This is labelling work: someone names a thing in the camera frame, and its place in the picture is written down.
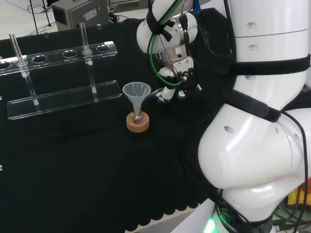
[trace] green cable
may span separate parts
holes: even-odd
[[[165,23],[165,21],[171,16],[171,14],[176,10],[176,8],[181,3],[181,1],[182,0],[178,0],[178,2],[175,4],[175,6],[168,12],[168,14],[160,22],[161,25],[163,25]],[[163,79],[162,76],[159,74],[159,72],[156,70],[156,67],[154,65],[154,61],[153,61],[153,58],[152,58],[152,51],[154,49],[155,40],[156,40],[156,35],[154,35],[153,38],[152,38],[150,54],[149,54],[150,55],[150,63],[151,63],[152,68],[154,69],[156,75],[161,79],[162,82],[164,82],[165,84],[170,85],[170,86],[179,86],[182,83],[181,81],[179,83],[170,83],[170,82],[166,81],[165,79]]]

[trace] black table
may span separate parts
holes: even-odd
[[[214,9],[204,11],[211,44],[226,53],[226,19]],[[141,20],[87,29],[90,44],[114,41],[118,54],[94,61],[96,82],[141,81],[158,88],[147,66],[146,54],[136,41]],[[82,45],[79,30],[18,38],[23,54]],[[0,55],[14,56],[9,40],[0,41]],[[226,61],[198,49],[197,59],[221,67]],[[0,77],[0,232],[71,233],[134,230],[175,209],[184,210],[207,197],[179,165],[181,142],[198,118],[221,106],[224,88],[234,78],[218,77],[198,69],[200,95],[168,106],[148,99],[142,109],[150,116],[146,133],[127,131],[125,118],[132,111],[121,98],[19,120],[8,120],[6,103],[28,97],[20,74]],[[88,85],[81,63],[31,72],[37,94]],[[301,94],[291,107],[311,106]],[[199,137],[191,140],[187,154],[197,161]]]

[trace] metal box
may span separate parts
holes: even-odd
[[[86,27],[109,23],[106,0],[60,0],[52,9],[58,31],[77,28],[80,22]]]

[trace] plastic funnel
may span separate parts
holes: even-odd
[[[148,84],[141,82],[128,83],[123,87],[123,93],[133,103],[135,115],[139,115],[141,103],[145,100],[147,95],[151,92]]]

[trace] red wire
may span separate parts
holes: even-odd
[[[184,5],[185,5],[186,1],[187,1],[187,0],[185,0],[185,1],[184,1],[184,4],[183,4],[183,6],[181,7],[181,12],[180,12],[180,14],[181,14],[181,15],[183,14],[183,10],[184,10]]]
[[[163,44],[163,41],[162,41],[162,39],[161,39],[161,35],[159,35],[159,37],[160,37],[161,43],[162,43],[162,45],[163,45],[163,48],[165,49],[165,52],[166,52],[166,54],[167,54],[167,57],[169,58],[169,60],[170,60],[170,62],[171,62],[171,64],[172,64],[172,66],[174,67],[174,69],[176,70],[176,73],[177,73],[177,69],[175,68],[173,62],[171,61],[170,56],[169,56],[169,53],[167,52],[167,50],[166,50],[166,48],[165,48],[165,46],[164,46],[164,44]]]

